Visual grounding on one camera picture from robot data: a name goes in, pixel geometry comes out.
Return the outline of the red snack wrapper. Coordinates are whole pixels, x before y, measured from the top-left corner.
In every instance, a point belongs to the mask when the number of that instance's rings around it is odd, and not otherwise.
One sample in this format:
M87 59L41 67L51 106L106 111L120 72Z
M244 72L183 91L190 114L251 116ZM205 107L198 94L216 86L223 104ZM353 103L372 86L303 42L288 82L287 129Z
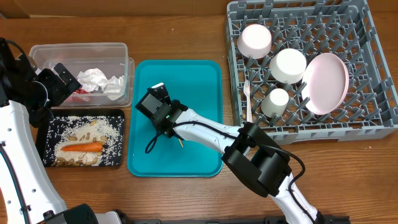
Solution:
M73 94L74 94L75 96L70 96L70 97L68 98L68 101L71 101L71 102L78 102L78 103L84 103L84 102L89 102L89 101L91 100L91 98L90 98L89 96L80 96L80 95L88 94L88 92L85 91L85 90L82 89L82 88L79 88L79 89L76 90Z

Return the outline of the white napkin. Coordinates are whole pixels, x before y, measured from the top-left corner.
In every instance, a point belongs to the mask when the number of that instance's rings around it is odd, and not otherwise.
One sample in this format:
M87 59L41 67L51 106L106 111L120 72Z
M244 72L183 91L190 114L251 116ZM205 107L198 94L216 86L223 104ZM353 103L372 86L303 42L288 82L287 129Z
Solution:
M108 98L110 100L117 100L123 94L122 91L124 90L124 75L120 77L112 76L105 86L103 93L108 94Z
M108 79L105 74L98 68L80 72L77 75L77 80L81 84L81 88L88 93L98 91L99 88L104 90L105 86L108 84Z

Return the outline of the wooden chopstick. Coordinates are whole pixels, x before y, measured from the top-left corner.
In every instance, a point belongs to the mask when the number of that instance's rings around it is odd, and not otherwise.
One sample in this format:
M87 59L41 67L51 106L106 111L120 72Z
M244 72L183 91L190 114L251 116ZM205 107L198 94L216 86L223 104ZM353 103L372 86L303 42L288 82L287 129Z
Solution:
M184 148L184 145L183 145L183 143L182 143L182 140L181 140L181 139L178 139L178 141L179 141L179 143L180 143L180 146L181 146L182 148Z

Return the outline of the orange carrot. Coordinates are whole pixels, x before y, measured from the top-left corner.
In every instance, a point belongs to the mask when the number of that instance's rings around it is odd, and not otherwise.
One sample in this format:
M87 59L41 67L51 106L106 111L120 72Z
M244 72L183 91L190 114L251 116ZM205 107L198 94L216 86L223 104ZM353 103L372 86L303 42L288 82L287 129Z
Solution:
M65 146L62 151L65 152L101 152L103 145L99 142L90 142L84 144L73 144Z

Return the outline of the white plastic fork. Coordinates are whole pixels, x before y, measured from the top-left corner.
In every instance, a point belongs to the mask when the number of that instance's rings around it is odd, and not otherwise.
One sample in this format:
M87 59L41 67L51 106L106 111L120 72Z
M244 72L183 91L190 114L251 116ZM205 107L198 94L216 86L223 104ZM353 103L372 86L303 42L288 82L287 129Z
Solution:
M250 82L249 80L245 80L243 93L246 97L246 121L252 122L252 110L251 110L251 91L250 91Z

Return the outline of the frosted white cup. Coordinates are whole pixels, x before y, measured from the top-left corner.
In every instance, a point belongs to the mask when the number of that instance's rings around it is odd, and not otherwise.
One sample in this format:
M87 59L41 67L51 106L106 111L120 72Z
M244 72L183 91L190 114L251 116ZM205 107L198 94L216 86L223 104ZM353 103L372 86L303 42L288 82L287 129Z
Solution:
M288 102L289 94L281 88L276 88L263 99L261 110L269 118L274 115L282 116Z

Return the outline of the bowl with rice and nuts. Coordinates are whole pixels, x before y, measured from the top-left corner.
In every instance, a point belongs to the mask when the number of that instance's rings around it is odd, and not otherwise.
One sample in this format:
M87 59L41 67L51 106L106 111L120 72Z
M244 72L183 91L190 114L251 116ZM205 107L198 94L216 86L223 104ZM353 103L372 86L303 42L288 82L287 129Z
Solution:
M271 46L271 32L267 27L260 24L247 26L237 41L240 53L253 59L264 58L271 51Z

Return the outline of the white bowl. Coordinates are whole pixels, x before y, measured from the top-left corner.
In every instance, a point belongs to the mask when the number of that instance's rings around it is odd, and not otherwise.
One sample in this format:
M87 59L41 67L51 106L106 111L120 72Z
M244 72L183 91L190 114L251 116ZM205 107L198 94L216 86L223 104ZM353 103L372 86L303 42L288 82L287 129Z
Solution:
M307 59L296 49L281 50L272 58L269 69L271 75L281 83L294 84L299 82L307 67Z

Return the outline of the large white plate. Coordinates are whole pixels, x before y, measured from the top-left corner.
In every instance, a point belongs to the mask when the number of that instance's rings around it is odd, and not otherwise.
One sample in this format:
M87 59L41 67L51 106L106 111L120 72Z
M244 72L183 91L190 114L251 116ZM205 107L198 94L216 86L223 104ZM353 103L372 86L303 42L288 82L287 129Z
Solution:
M339 107L345 99L348 69L335 54L320 54L308 64L302 81L306 84L302 98L309 99L305 107L313 114L324 115Z

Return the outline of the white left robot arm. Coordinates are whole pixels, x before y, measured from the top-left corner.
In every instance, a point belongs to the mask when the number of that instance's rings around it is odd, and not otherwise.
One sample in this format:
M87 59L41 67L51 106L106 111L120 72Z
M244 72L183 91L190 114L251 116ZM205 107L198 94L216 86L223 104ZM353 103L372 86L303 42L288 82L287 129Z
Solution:
M51 116L80 84L61 64L38 72L25 52L1 39L1 193L9 223L97 223L87 204L67 208L52 185L31 127Z

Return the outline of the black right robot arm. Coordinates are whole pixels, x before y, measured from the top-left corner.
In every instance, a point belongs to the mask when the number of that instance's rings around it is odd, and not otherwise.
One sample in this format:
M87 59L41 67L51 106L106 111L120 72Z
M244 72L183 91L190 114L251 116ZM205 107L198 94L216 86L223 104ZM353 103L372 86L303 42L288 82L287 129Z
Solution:
M281 209L287 223L323 223L323 215L299 191L291 159L302 160L283 150L252 122L228 126L204 118L194 110L171 100L163 83L147 89L135 105L155 127L156 135L200 143L221 154L222 161L249 190L270 197Z

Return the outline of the grey dishwasher rack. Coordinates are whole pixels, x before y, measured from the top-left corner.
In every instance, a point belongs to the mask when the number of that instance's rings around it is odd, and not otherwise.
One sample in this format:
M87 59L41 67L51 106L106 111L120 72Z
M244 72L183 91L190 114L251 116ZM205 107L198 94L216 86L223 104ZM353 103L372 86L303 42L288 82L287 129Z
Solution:
M249 25L266 26L271 54L247 58L237 47ZM269 70L271 56L295 48L308 61L322 53L337 55L349 73L348 93L334 111L316 115L306 107L304 82L280 83ZM226 49L231 77L233 123L246 122L244 82L249 80L253 121L278 144L335 139L381 139L397 130L397 92L366 1L233 1L226 8ZM274 89L289 94L282 116L261 110Z

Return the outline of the teal plastic tray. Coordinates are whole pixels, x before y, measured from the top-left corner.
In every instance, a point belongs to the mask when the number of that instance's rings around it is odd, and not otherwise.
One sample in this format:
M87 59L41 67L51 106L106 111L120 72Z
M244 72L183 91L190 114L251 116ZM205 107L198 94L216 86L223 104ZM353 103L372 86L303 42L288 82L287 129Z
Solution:
M132 103L147 89L163 82L173 100L199 115L223 121L220 66L211 60L145 60L136 67ZM160 136L150 153L145 152L156 131L149 118L133 108L129 130L127 167L138 177L213 177L222 169L218 152L192 141Z

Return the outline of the clear plastic bin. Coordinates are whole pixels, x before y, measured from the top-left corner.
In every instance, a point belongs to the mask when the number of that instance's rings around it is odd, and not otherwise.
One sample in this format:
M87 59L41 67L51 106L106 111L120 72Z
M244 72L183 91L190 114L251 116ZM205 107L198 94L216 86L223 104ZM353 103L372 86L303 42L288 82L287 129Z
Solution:
M132 103L132 88L134 83L134 61L128 56L127 45L121 42L45 44L31 48L29 56L39 69L53 68L62 63L74 76L88 69L100 69L109 80L112 76L124 75L124 90L117 100L110 100L108 94L99 88L85 95L89 102L78 103L68 101L68 98L58 107L66 108L110 108L127 107Z

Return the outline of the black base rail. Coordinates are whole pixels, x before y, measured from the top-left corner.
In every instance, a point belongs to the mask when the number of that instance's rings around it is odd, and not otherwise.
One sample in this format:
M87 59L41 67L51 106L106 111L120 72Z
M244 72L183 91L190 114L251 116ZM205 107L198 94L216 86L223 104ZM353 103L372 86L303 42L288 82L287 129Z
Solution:
M125 213L120 215L122 223L130 224L287 224L282 216L261 219L227 219L227 220L169 220L159 219L130 220Z

